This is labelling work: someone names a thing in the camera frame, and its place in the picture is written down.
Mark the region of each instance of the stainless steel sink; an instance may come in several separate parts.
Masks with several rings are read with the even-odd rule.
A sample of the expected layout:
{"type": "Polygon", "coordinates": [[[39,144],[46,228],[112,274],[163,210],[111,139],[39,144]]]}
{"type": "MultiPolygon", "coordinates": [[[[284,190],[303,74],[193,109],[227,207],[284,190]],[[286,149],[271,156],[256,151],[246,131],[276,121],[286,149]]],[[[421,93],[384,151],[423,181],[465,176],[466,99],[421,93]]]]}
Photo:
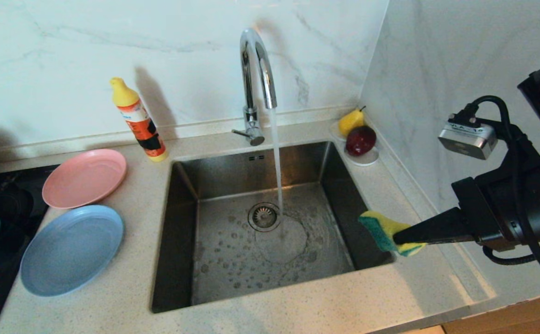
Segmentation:
{"type": "Polygon", "coordinates": [[[159,313],[387,264],[331,142],[173,163],[152,311],[159,313]]]}

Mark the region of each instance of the running water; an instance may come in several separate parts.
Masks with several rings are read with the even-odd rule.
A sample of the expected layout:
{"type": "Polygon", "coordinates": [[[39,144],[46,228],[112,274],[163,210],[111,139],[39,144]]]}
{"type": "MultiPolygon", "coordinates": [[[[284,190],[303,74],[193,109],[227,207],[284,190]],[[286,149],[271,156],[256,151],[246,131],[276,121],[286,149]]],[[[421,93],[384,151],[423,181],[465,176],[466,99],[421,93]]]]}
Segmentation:
{"type": "Polygon", "coordinates": [[[272,143],[274,144],[274,167],[276,169],[276,184],[278,186],[278,210],[283,215],[283,185],[280,173],[280,153],[278,148],[278,129],[276,128],[276,109],[270,109],[270,124],[272,126],[272,143]]]}

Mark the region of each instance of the red apple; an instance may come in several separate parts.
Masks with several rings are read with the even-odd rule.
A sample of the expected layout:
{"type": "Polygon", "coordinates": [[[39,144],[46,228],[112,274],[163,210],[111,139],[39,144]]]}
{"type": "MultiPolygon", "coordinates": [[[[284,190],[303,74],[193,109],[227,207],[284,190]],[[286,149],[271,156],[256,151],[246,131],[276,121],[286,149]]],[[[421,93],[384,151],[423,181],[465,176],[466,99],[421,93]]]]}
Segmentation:
{"type": "Polygon", "coordinates": [[[351,156],[366,154],[375,146],[377,138],[375,131],[367,125],[354,128],[346,138],[346,151],[351,156]]]}

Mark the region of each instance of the sink drain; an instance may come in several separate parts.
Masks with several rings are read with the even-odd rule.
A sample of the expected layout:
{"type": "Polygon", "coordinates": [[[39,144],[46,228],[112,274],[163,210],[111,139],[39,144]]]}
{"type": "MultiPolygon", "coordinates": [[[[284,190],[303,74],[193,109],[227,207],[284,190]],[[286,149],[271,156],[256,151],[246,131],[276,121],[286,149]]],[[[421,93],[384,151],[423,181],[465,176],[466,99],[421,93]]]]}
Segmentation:
{"type": "Polygon", "coordinates": [[[247,221],[249,222],[249,226],[256,231],[270,232],[279,224],[277,212],[278,207],[272,203],[257,203],[249,210],[247,221]]]}

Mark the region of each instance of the chrome faucet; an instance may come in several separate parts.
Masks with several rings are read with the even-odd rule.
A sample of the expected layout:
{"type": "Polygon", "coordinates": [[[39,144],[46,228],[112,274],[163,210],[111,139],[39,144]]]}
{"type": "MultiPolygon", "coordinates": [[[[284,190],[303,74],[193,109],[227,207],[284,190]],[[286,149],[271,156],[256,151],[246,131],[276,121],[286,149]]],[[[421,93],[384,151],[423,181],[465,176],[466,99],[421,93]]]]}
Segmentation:
{"type": "Polygon", "coordinates": [[[243,73],[243,88],[245,89],[245,107],[243,107],[243,116],[245,118],[245,132],[232,130],[233,133],[242,135],[252,146],[257,146],[264,142],[260,121],[257,118],[257,106],[253,103],[253,93],[251,91],[251,64],[249,63],[248,50],[252,47],[252,53],[257,59],[260,70],[260,80],[264,87],[264,100],[266,108],[276,108],[276,92],[274,92],[274,78],[272,68],[268,61],[268,53],[260,35],[251,28],[243,30],[240,42],[241,70],[243,73]]]}

